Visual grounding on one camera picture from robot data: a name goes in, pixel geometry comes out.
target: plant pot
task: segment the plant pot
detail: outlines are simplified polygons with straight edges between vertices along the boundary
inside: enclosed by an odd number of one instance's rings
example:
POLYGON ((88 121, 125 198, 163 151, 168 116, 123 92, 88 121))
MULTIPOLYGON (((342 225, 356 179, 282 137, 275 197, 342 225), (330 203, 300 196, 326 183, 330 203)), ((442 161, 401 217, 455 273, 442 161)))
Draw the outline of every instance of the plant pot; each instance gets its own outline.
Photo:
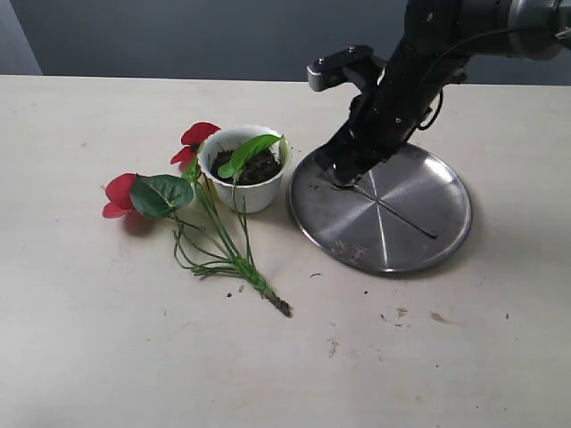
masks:
MULTIPOLYGON (((198 164, 202 172, 214 184, 214 189, 219 199, 231 210, 236 208, 233 198, 234 185, 217 179, 211 172, 212 163, 219 152, 235 150, 255 136, 262 136, 264 134, 282 136, 273 129, 257 125, 244 125, 239 128, 222 129, 209 136, 198 152, 198 164)), ((292 159, 292 151, 286 139, 272 145, 269 149, 274 156, 276 156, 280 170, 274 177, 263 183, 236 186, 236 205, 240 211, 243 211, 244 200, 246 207, 244 212, 253 213, 264 210, 274 201, 279 192, 282 176, 292 159)))

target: red flower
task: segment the red flower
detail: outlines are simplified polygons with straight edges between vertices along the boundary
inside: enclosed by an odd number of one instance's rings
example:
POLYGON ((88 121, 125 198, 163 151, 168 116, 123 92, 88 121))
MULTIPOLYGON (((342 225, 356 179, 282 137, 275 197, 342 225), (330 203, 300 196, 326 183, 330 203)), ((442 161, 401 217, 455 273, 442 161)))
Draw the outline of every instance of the red flower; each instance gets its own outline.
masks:
POLYGON ((119 218, 133 210, 133 202, 129 192, 136 178, 135 174, 122 174, 114 178, 105 187, 105 194, 111 201, 103 207, 105 218, 119 218))
POLYGON ((220 128, 218 128, 216 125, 212 125, 211 123, 195 123, 185 132, 184 135, 182 135, 180 142, 185 147, 183 147, 180 152, 172 157, 170 160, 170 165, 180 162, 180 170, 184 171, 188 164, 196 156, 196 152, 198 152, 200 144, 202 144, 206 138, 218 131, 220 131, 220 128))

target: table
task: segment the table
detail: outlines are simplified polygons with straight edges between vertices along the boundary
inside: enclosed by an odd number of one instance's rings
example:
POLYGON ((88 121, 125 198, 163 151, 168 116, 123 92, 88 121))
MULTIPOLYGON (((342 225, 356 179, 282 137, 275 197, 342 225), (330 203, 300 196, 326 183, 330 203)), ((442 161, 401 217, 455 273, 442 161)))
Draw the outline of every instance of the table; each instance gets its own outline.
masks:
POLYGON ((458 171, 476 222, 439 268, 341 265, 283 194, 252 216, 257 264, 292 319, 240 281, 180 269, 170 225, 103 219, 100 185, 176 173, 199 120, 281 130, 295 164, 354 88, 4 76, 0 94, 2 426, 568 425, 571 88, 446 90, 414 143, 458 171))

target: soil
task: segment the soil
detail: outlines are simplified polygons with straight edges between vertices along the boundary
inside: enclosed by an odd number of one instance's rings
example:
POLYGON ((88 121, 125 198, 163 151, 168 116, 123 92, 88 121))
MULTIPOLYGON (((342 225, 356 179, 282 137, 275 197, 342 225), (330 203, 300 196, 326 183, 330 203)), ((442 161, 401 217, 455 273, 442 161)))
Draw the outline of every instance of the soil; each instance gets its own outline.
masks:
MULTIPOLYGON (((216 159, 212 163, 212 175, 218 180, 224 181, 225 183, 232 184, 232 178, 222 179, 218 175, 218 169, 227 163, 232 156, 230 150, 219 152, 216 159)), ((270 180, 275 175, 279 173, 281 166, 277 163, 276 157, 273 153, 266 149, 263 152, 256 154, 251 158, 244 167, 242 175, 238 180, 238 185, 257 185, 265 181, 270 180)))

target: metal plate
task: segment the metal plate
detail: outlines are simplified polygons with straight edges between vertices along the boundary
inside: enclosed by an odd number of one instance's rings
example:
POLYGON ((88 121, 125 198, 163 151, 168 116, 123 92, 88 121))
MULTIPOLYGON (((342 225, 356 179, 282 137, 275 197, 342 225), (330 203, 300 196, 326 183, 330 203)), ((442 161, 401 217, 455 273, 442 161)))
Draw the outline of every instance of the metal plate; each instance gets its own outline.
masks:
POLYGON ((448 259, 466 240, 472 203, 458 175, 407 145, 357 188, 333 186, 310 154, 288 189, 300 229, 329 255, 369 272, 411 272, 448 259))

